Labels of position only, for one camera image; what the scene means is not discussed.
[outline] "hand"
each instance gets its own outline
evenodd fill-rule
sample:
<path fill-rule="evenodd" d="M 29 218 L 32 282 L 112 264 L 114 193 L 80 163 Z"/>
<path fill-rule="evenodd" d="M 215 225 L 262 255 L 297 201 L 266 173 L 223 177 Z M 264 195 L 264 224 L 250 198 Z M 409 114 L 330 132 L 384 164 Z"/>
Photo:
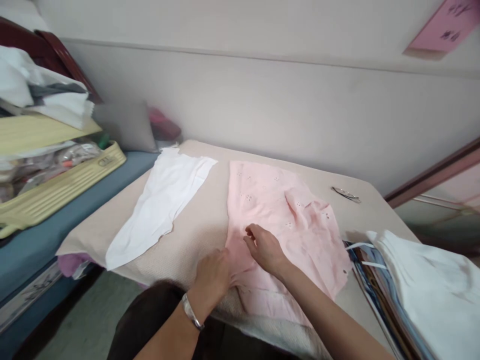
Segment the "hand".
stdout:
<path fill-rule="evenodd" d="M 186 296 L 201 324 L 227 294 L 230 284 L 229 258 L 227 248 L 221 251 L 215 249 L 198 262 L 195 282 Z"/>
<path fill-rule="evenodd" d="M 251 257 L 263 270 L 280 279 L 282 271 L 292 263 L 287 259 L 278 239 L 268 230 L 257 224 L 250 224 L 243 237 Z"/>

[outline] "pink shirt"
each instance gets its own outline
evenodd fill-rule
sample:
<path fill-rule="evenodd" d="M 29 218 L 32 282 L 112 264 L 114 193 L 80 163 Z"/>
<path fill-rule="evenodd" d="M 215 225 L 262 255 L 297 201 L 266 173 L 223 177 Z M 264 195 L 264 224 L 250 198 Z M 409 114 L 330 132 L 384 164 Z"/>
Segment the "pink shirt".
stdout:
<path fill-rule="evenodd" d="M 287 258 L 335 300 L 351 263 L 330 204 L 293 172 L 230 161 L 227 210 L 230 271 L 246 312 L 311 326 L 284 285 L 255 262 L 243 237 L 251 223 L 269 230 Z"/>

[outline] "ironing board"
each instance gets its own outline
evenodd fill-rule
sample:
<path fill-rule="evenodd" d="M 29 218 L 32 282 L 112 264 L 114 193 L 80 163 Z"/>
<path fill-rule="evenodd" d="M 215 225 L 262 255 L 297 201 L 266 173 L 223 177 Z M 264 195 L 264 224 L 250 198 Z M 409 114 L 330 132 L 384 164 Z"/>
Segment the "ironing board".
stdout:
<path fill-rule="evenodd" d="M 146 253 L 115 270 L 136 282 L 151 285 L 160 279 L 175 281 L 188 288 L 194 281 L 198 259 L 214 248 L 225 246 L 228 229 L 227 194 L 229 161 L 251 161 L 298 173 L 312 193 L 329 202 L 338 221 L 341 235 L 351 242 L 365 241 L 368 230 L 390 230 L 401 238 L 418 242 L 378 191 L 368 182 L 325 172 L 298 164 L 234 151 L 188 140 L 180 153 L 207 156 L 218 160 L 203 186 L 173 223 L 173 231 L 162 237 Z M 85 219 L 66 237 L 58 255 L 88 253 L 105 266 L 105 254 L 113 238 L 133 212 L 148 179 L 149 171 L 131 183 L 112 200 Z M 358 196 L 355 203 L 331 190 L 344 189 Z M 375 339 L 392 352 L 354 275 L 336 299 L 336 303 L 362 325 Z M 244 332 L 301 358 L 329 358 L 313 329 L 286 320 L 246 314 L 235 288 L 212 314 Z"/>

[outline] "scissors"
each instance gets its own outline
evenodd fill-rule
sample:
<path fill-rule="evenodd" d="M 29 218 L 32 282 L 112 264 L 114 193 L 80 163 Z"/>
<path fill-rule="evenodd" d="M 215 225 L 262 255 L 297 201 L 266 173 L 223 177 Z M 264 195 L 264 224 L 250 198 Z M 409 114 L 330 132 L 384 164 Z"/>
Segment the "scissors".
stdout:
<path fill-rule="evenodd" d="M 352 200 L 354 203 L 360 204 L 360 198 L 358 196 L 355 196 L 348 191 L 345 191 L 339 187 L 332 186 L 331 189 L 335 191 L 337 194 L 342 195 L 344 198 L 347 198 L 348 200 Z"/>

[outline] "wooden headboard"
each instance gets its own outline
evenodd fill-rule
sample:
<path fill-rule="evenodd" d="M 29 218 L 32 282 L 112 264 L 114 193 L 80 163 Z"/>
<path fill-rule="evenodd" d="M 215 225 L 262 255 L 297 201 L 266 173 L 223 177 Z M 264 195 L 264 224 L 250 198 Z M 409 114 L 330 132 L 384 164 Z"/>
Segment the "wooden headboard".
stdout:
<path fill-rule="evenodd" d="M 35 64 L 85 84 L 92 101 L 102 99 L 58 37 L 48 31 L 31 32 L 0 16 L 0 45 L 26 51 Z"/>

